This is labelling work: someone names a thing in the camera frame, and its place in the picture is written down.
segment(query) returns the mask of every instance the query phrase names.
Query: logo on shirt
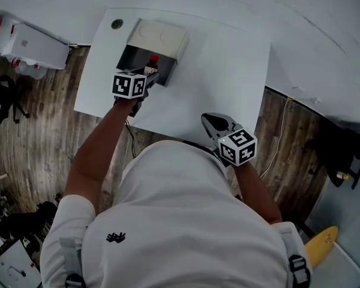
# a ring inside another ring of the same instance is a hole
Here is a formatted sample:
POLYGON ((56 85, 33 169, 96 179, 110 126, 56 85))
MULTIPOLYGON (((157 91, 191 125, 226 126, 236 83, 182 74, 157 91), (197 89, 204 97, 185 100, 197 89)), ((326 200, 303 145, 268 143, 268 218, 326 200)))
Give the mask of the logo on shirt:
POLYGON ((120 243, 125 240, 125 233, 120 233, 120 235, 117 235, 115 233, 108 234, 108 237, 106 239, 108 242, 115 241, 116 243, 120 243))

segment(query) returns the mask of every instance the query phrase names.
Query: floor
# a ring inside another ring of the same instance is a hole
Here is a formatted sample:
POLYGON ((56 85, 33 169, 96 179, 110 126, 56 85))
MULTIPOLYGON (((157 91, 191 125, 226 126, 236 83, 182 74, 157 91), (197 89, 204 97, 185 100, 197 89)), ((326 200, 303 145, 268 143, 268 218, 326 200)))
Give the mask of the floor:
MULTIPOLYGON (((34 211, 38 203, 52 200, 56 193, 64 191, 77 149, 101 121, 73 110, 88 52, 88 48, 75 49, 66 70, 50 70, 41 80, 30 79, 32 91, 25 95, 22 104, 31 117, 21 117, 20 123, 15 124, 11 112, 0 125, 0 174, 8 173, 4 184, 23 211, 34 211)), ((4 59, 0 60, 0 74, 18 78, 4 59)), ((277 148, 285 108, 279 152, 263 181, 282 212, 294 211, 305 219, 326 181, 324 169, 315 175, 309 173, 318 164, 317 152, 310 148, 309 142, 317 136, 320 117, 286 101, 281 95, 264 91, 256 125, 258 156, 253 165, 259 174, 268 167, 277 148)), ((170 139, 136 128, 132 131, 137 154, 154 142, 170 139)), ((104 182, 102 210, 112 205, 122 171, 131 159, 131 136, 125 129, 104 182)), ((238 194, 232 170, 227 178, 233 194, 238 194)))

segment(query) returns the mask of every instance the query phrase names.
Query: wire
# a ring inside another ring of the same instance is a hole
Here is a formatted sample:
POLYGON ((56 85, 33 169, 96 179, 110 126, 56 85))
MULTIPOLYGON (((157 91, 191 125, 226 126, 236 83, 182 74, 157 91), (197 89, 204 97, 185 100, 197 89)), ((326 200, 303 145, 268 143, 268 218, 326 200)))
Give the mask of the wire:
POLYGON ((132 156, 135 159, 136 158, 136 150, 135 150, 135 147, 134 147, 134 136, 133 136, 131 128, 130 128, 131 127, 130 122, 128 122, 128 120, 125 121, 125 126, 127 127, 127 130, 128 130, 128 132, 130 133, 130 135, 132 137, 131 151, 132 151, 132 156))
POLYGON ((262 177, 265 175, 265 173, 268 172, 268 170, 271 168, 271 165, 272 165, 273 161, 275 160, 275 157, 276 157, 276 155, 277 155, 277 153, 278 153, 278 146, 279 146, 279 144, 280 144, 281 137, 282 137, 282 135, 283 135, 284 115, 285 115, 285 112, 286 112, 287 104, 288 104, 288 102, 289 102, 290 100, 291 100, 291 98, 288 97, 288 98, 287 98, 287 101, 286 101, 286 103, 285 103, 285 105, 284 105, 283 117, 281 118, 280 135, 279 135, 278 141, 277 141, 276 152, 275 152, 274 156, 272 157, 272 160, 271 160, 271 163, 269 164, 269 166, 268 166, 268 167, 266 168, 266 170, 260 175, 260 178, 262 178, 262 177))

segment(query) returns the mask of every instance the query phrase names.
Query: person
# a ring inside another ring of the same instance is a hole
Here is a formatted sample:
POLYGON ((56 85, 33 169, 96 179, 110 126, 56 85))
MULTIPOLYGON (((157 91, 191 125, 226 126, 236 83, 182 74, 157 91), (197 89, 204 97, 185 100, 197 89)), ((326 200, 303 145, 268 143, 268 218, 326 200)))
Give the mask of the person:
POLYGON ((288 228, 304 246, 250 163, 234 168, 243 203, 232 196, 217 157, 161 141, 125 168, 114 206, 98 213, 135 103, 117 102, 78 150, 42 247, 43 287, 65 287, 72 269, 66 239, 81 252, 86 287, 286 287, 289 255, 280 230, 288 228))

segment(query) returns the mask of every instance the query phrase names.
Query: open box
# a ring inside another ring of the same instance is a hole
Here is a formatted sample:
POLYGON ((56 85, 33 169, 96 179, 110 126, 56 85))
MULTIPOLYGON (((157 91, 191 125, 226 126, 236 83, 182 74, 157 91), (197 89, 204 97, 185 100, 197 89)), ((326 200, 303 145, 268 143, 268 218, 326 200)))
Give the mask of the open box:
POLYGON ((151 55, 159 57, 158 84, 167 86, 189 42, 186 30, 140 19, 117 64, 120 70, 143 68, 151 55))

